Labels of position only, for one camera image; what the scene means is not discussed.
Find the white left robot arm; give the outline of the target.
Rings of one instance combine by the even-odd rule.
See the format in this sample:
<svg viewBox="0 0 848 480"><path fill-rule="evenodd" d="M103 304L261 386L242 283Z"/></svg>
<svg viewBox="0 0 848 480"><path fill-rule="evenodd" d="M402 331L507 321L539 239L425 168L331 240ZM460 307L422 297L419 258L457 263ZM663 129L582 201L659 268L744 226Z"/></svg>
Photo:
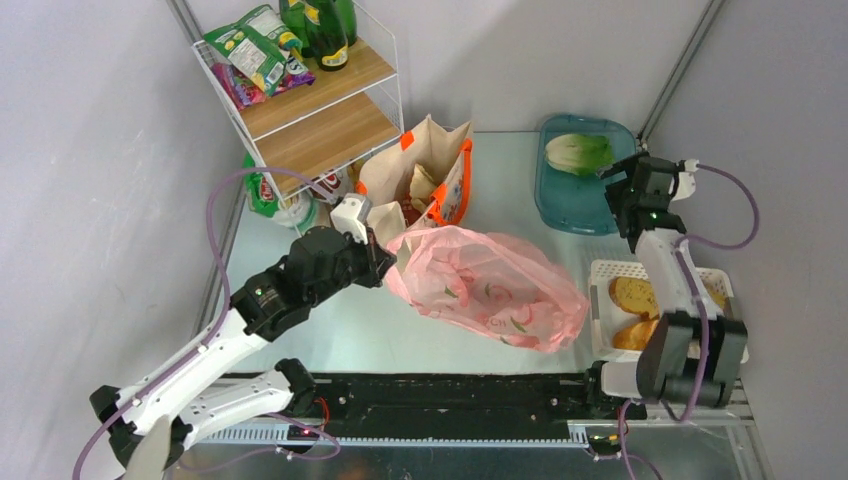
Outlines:
<svg viewBox="0 0 848 480"><path fill-rule="evenodd" d="M395 262L371 228L362 241L331 227L310 229L276 264L250 277L231 295L219 320L164 365L132 386L103 385L90 395L118 462L129 465L160 418L170 429L165 464L171 466L200 440L234 424L270 413L308 413L316 384L297 359L283 359L215 393L207 389L235 364L305 322L336 293L351 285L381 286Z"/></svg>

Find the beige floral tote bag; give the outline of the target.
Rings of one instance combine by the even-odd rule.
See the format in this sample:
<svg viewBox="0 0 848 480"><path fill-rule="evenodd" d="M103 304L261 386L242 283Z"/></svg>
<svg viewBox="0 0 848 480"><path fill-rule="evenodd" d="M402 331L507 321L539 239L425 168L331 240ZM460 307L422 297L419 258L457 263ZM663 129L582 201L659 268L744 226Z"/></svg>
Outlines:
<svg viewBox="0 0 848 480"><path fill-rule="evenodd" d="M427 116L396 144L365 161L354 192L379 209L400 210L403 225L388 226L382 214L369 224L384 247L408 231L457 225L472 191L474 127L449 129Z"/></svg>

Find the pink plastic bag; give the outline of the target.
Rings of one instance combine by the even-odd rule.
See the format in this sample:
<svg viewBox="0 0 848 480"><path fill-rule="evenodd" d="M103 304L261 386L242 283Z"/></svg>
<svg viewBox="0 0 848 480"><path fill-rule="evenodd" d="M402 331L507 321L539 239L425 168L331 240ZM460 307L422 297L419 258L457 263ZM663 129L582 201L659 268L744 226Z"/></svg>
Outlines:
<svg viewBox="0 0 848 480"><path fill-rule="evenodd" d="M457 226L392 239L389 291L420 315L509 346L554 353L580 335L587 297L534 244Z"/></svg>

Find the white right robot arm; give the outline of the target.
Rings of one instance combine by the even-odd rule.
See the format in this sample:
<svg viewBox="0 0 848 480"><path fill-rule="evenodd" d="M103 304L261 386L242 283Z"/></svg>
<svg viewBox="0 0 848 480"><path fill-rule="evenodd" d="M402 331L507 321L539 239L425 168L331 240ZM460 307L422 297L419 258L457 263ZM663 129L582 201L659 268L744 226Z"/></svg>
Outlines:
<svg viewBox="0 0 848 480"><path fill-rule="evenodd" d="M748 339L744 323L713 301L698 275L689 246L703 237L688 233L670 209L693 194L702 168L695 160L640 152L599 174L619 234L647 274L659 308L638 360L600 363L599 388L611 397L682 404L682 420L695 407L729 403Z"/></svg>

